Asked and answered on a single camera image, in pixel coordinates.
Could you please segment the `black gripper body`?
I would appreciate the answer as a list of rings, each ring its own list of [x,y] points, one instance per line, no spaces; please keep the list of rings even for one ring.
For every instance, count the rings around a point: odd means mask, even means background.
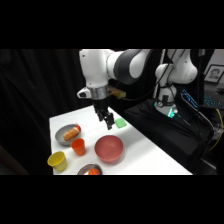
[[[107,98],[92,101],[95,112],[98,116],[106,117],[110,114],[108,111],[109,100]]]

